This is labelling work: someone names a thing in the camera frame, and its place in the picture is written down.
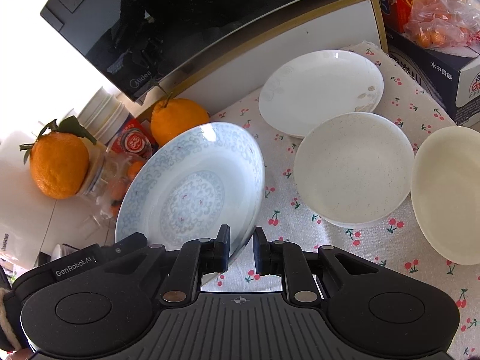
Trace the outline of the gloved hand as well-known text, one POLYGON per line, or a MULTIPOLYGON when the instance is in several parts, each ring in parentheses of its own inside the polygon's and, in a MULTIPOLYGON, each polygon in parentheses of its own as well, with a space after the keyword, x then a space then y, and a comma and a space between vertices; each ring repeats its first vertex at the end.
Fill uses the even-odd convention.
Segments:
POLYGON ((6 359, 30 359, 32 350, 20 325, 22 306, 13 291, 1 289, 1 351, 6 359))

